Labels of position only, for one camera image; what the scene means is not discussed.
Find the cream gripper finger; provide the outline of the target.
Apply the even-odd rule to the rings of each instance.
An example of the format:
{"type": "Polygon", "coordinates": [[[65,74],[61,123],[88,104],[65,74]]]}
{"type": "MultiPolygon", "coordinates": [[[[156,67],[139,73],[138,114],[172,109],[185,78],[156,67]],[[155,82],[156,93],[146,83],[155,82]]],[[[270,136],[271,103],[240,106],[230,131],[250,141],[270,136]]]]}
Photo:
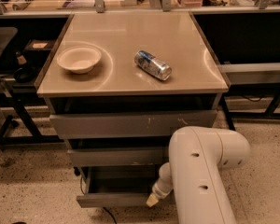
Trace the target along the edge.
{"type": "Polygon", "coordinates": [[[148,207],[152,207],[152,206],[156,205],[158,202],[159,202],[158,197],[154,193],[151,193],[147,198],[146,205],[148,207]]]}

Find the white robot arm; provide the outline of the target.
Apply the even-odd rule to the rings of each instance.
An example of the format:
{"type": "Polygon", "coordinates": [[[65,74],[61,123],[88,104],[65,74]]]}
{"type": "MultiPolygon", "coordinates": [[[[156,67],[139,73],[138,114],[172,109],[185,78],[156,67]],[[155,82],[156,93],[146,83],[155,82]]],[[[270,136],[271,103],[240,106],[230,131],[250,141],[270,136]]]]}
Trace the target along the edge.
{"type": "Polygon", "coordinates": [[[232,130],[188,126],[174,132],[168,154],[147,206],[173,193],[179,224],[236,224],[219,171],[246,163],[246,138],[232,130]]]}

